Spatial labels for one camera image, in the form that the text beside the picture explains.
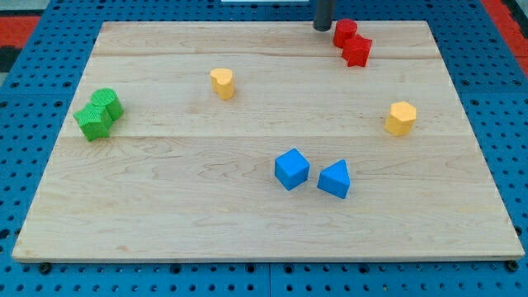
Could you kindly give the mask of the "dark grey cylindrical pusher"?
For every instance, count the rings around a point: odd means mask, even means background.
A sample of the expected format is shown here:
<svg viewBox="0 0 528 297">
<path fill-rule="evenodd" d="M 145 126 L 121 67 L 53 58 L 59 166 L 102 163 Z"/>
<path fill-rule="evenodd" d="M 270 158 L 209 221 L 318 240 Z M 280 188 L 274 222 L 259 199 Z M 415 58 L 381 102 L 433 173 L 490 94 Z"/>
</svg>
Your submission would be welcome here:
<svg viewBox="0 0 528 297">
<path fill-rule="evenodd" d="M 316 0 L 313 28 L 316 31 L 329 31 L 332 27 L 335 0 Z"/>
</svg>

